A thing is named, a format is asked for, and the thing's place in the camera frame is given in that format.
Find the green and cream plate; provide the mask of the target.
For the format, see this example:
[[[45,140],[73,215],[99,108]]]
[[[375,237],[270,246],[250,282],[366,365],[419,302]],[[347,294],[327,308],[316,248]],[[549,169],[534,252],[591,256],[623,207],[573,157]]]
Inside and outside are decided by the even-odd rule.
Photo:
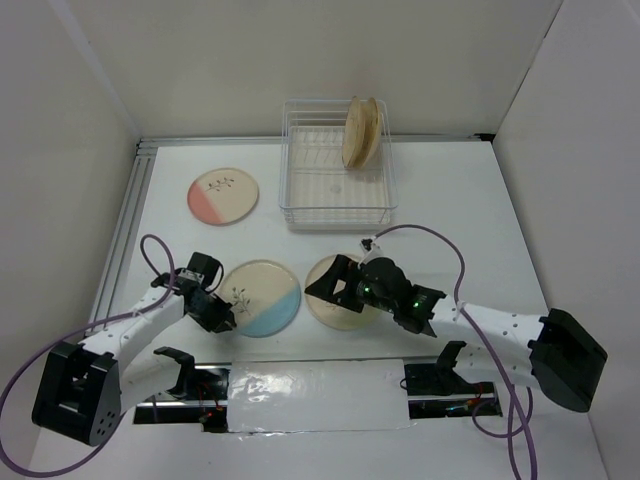
[[[308,273],[305,280],[305,287],[309,287],[318,280],[332,265],[335,255],[329,255],[319,260]],[[382,314],[381,311],[368,305],[363,307],[361,313],[353,312],[326,301],[317,299],[309,294],[305,294],[307,307],[316,320],[327,327],[340,331],[354,331],[363,329]]]

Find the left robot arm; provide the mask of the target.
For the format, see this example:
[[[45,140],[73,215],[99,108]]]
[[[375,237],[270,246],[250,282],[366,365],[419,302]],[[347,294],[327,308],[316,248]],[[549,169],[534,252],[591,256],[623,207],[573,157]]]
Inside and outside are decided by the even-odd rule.
[[[132,307],[127,319],[78,343],[62,341],[47,355],[32,422],[88,446],[99,446],[119,418],[147,398],[176,399],[196,390],[193,355],[153,341],[178,321],[208,333],[231,331],[232,305],[210,289],[223,272],[217,259],[194,253],[187,266],[163,273]]]

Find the floral cream plate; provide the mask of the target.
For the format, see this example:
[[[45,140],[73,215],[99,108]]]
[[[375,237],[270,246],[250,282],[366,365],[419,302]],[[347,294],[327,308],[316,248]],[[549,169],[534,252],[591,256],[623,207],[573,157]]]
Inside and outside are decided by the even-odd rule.
[[[343,144],[342,161],[345,168],[352,168],[363,147],[366,134],[367,115],[362,101],[354,96],[347,112]]]
[[[366,132],[361,150],[361,158],[358,167],[363,168],[377,151],[382,131],[382,120],[378,102],[371,97],[367,100],[364,110],[366,113]]]

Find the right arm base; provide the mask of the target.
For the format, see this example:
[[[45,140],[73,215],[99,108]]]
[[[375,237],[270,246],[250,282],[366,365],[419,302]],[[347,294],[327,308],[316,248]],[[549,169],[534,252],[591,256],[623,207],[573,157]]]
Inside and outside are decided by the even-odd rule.
[[[408,397],[412,420],[501,416],[493,383],[469,383],[454,372],[465,342],[449,342],[435,359],[411,360],[404,364],[399,386]]]

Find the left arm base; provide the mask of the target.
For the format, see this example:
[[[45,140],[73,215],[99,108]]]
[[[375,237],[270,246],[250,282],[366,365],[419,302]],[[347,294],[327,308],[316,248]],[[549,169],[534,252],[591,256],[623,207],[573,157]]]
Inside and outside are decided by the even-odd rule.
[[[227,409],[230,367],[198,364],[191,354],[171,347],[153,351],[161,360],[151,395],[134,409],[135,425],[197,424],[204,432],[228,431]]]

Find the blue and cream plate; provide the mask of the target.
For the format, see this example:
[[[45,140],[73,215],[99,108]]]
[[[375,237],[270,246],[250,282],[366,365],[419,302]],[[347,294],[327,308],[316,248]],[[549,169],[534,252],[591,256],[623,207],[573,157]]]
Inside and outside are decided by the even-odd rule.
[[[286,328],[301,303],[301,287],[294,273],[265,259],[233,269],[217,294],[232,304],[236,331],[249,338],[269,337]]]

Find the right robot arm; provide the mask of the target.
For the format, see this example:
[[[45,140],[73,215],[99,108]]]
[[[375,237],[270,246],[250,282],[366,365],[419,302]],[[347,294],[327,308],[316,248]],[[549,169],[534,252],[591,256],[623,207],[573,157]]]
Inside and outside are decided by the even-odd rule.
[[[386,257],[362,263],[339,255],[305,292],[356,313],[365,307],[385,311],[404,330],[445,342],[436,379],[448,392],[501,381],[537,388],[555,404],[585,413],[608,358],[563,310],[520,315],[457,302],[411,283]]]

